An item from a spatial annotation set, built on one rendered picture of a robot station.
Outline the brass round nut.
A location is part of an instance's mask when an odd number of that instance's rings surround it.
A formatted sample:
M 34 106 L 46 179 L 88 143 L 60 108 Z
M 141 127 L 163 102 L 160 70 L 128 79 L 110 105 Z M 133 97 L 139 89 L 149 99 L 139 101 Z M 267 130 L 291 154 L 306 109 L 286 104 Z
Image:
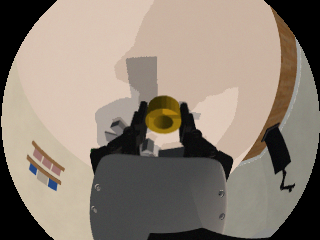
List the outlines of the brass round nut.
M 179 103 L 170 96 L 153 98 L 149 102 L 145 122 L 146 126 L 156 133 L 168 134 L 176 131 L 181 126 Z

